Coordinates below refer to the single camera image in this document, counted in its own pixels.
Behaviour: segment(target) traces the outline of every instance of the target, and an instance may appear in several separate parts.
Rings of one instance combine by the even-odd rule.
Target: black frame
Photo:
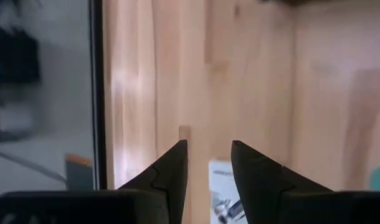
[[[92,66],[92,107],[95,187],[107,189],[107,150],[105,138],[105,94],[103,54],[103,1],[88,0],[90,54]]]

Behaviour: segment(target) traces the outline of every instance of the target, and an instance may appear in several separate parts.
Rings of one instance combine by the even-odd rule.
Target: wooden surface
[[[105,5],[115,187],[178,135],[189,138],[184,223],[209,223],[207,164],[229,159],[233,139],[332,189],[368,187],[380,166],[380,1]]]

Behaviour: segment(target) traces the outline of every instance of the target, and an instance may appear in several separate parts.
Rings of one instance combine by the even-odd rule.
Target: cable
[[[18,156],[8,155],[8,154],[3,153],[3,152],[0,152],[0,158],[14,162],[14,163],[19,164],[23,167],[26,167],[28,169],[31,169],[31,170],[36,171],[38,173],[41,173],[41,174],[43,174],[43,175],[45,175],[51,179],[54,179],[54,180],[57,180],[59,182],[63,182],[65,184],[67,184],[67,179],[65,177],[61,176],[60,174],[58,174],[54,171],[49,170],[48,168],[45,168],[41,165],[38,165],[38,164],[33,163],[31,161],[28,161],[26,159],[20,158]]]

